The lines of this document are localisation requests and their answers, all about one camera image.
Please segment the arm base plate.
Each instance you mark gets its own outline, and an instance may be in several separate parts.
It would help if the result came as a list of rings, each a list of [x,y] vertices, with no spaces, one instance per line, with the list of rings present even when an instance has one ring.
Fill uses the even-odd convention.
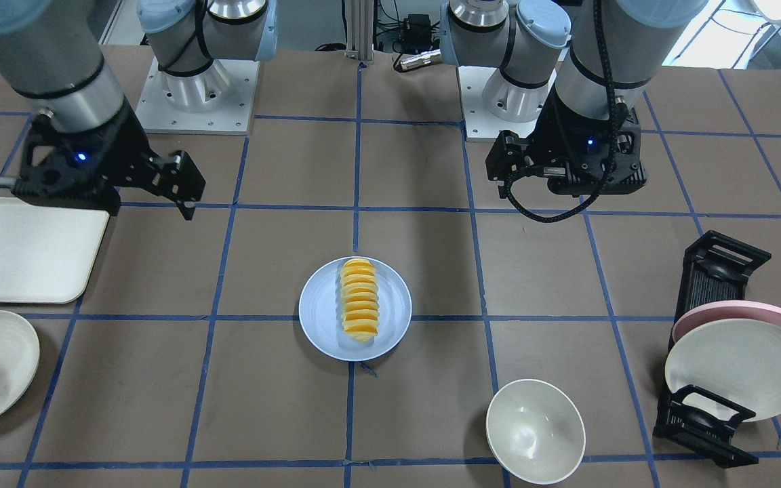
[[[260,62],[215,60],[191,77],[174,77],[153,61],[134,111],[148,134],[245,136]]]
[[[468,141],[492,142],[502,130],[519,136],[536,127],[556,72],[540,87],[509,83],[499,68],[460,66],[458,80]]]

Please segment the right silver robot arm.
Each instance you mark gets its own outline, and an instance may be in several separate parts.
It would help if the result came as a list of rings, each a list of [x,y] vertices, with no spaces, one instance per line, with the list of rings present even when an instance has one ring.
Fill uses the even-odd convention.
[[[0,77],[32,112],[0,191],[115,216],[139,188],[191,220],[205,177],[149,134],[247,132],[277,46],[276,1],[0,1]]]

